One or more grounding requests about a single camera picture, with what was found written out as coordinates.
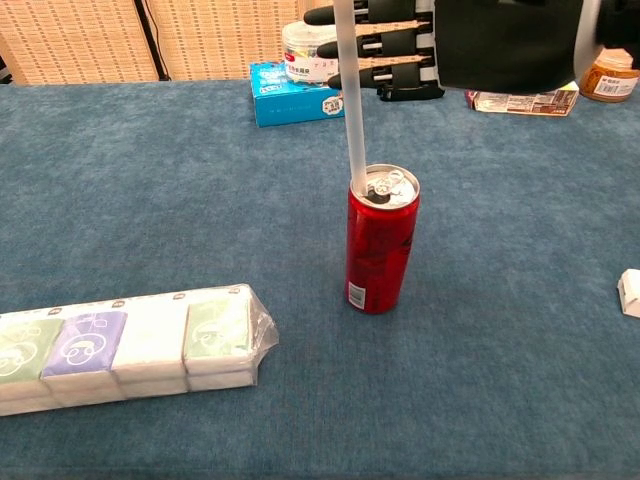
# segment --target blue box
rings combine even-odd
[[[259,127],[344,117],[339,90],[293,83],[284,63],[252,63],[251,90]]]

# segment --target plastic wrap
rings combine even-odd
[[[278,343],[249,285],[0,316],[0,415],[255,386]]]

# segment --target plastic container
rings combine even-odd
[[[326,83],[338,74],[338,60],[318,57],[318,47],[336,41],[333,25],[310,26],[295,22],[282,29],[284,63],[287,77],[293,82],[308,84]]]
[[[640,71],[624,49],[605,49],[580,80],[580,93],[592,100],[619,103],[627,100],[638,83]]]

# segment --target blue carpet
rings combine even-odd
[[[344,121],[246,82],[0,87],[0,311],[247,282],[257,388],[0,418],[0,478],[637,478],[640,95],[568,118],[363,99],[422,182],[398,307],[343,299]]]

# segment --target red can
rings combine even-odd
[[[404,168],[367,167],[367,197],[349,188],[346,296],[365,313],[398,302],[420,206],[420,184]]]

